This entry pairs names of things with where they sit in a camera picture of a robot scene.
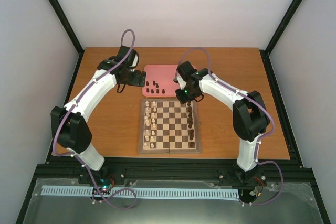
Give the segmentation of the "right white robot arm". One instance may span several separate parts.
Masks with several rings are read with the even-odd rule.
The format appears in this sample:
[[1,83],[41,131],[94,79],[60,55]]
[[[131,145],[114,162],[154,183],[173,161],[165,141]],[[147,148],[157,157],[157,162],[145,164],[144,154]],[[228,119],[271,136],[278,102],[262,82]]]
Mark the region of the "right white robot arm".
[[239,90],[206,68],[183,70],[179,66],[174,82],[180,86],[175,93],[182,104],[209,94],[231,109],[233,128],[239,137],[238,167],[233,173],[238,183],[246,184],[255,174],[261,138],[270,123],[261,94]]

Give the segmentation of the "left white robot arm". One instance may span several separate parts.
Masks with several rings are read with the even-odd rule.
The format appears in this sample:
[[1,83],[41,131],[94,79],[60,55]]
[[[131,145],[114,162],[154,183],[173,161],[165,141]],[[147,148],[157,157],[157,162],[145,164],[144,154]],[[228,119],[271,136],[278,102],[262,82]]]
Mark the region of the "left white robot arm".
[[109,170],[103,166],[104,157],[92,143],[92,133],[87,122],[100,101],[113,88],[121,93],[125,86],[144,87],[146,72],[136,70],[123,62],[112,60],[99,63],[90,81],[71,101],[63,107],[54,107],[51,111],[51,131],[53,151],[56,145],[68,150],[65,155],[78,158],[83,166],[91,169],[91,178],[97,183],[108,180]]

